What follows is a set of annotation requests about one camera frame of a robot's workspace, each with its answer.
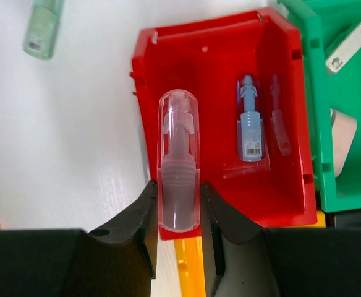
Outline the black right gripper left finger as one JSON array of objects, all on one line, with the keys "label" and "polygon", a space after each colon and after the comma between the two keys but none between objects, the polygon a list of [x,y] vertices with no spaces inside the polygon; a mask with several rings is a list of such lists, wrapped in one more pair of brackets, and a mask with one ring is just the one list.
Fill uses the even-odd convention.
[{"label": "black right gripper left finger", "polygon": [[156,277],[158,187],[89,232],[0,231],[0,296],[149,296]]}]

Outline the beige white mini stapler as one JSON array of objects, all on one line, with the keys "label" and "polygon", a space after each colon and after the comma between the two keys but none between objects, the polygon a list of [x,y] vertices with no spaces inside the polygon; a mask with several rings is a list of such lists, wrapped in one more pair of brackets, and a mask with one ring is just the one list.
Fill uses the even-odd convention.
[{"label": "beige white mini stapler", "polygon": [[337,74],[361,49],[361,22],[338,36],[326,49],[326,70]]}]

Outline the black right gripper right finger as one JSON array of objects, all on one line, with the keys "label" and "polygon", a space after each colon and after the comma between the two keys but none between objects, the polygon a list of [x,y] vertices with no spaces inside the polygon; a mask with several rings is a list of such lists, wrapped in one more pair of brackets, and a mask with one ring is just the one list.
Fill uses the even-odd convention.
[{"label": "black right gripper right finger", "polygon": [[361,227],[265,228],[200,188],[207,296],[361,296]]}]

